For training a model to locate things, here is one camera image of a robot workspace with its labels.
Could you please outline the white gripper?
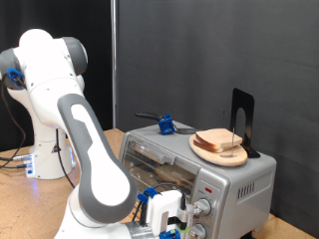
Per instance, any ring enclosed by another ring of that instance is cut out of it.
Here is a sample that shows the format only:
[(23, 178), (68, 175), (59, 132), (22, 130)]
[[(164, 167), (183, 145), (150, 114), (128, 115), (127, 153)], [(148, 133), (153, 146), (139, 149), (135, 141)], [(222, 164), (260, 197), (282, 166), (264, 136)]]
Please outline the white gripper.
[(177, 190), (158, 193), (148, 201), (146, 222), (156, 237), (172, 229), (184, 233), (192, 226), (193, 206), (185, 205), (183, 194)]

